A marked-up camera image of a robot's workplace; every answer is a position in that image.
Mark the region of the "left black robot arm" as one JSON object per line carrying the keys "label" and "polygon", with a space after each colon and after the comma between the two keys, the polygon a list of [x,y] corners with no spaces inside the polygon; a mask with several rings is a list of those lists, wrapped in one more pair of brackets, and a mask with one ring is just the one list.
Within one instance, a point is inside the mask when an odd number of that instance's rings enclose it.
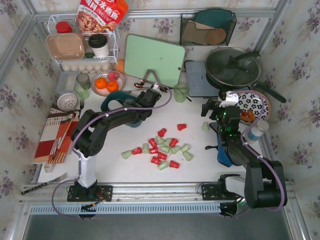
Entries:
{"label": "left black robot arm", "polygon": [[96,155],[102,150],[108,131],[139,121],[145,121],[161,98],[159,91],[148,88],[122,107],[109,111],[86,110],[72,135],[72,151],[78,158],[76,186],[88,190],[97,184]]}

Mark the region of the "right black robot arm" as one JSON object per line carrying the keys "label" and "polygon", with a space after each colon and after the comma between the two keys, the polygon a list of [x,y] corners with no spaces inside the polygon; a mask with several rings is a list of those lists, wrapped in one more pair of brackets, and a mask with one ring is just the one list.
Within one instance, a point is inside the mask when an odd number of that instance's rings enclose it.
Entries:
{"label": "right black robot arm", "polygon": [[287,190],[282,164],[259,154],[239,131],[241,110],[237,106],[212,107],[209,126],[217,136],[217,161],[226,166],[243,166],[245,178],[239,186],[231,180],[239,175],[224,174],[220,177],[223,193],[234,193],[245,198],[251,209],[271,208],[277,211],[287,204]]}

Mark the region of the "teal storage basket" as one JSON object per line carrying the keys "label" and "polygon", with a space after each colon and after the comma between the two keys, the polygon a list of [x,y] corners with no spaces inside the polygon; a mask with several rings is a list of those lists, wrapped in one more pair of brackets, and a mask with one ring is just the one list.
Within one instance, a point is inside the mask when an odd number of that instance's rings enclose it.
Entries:
{"label": "teal storage basket", "polygon": [[[124,107],[138,107],[137,97],[130,94],[116,91],[110,93],[100,106],[102,112],[112,112]],[[106,118],[109,122],[108,130],[112,130],[121,125],[127,125],[137,128],[141,125],[142,120],[138,120],[132,113],[119,111]]]}

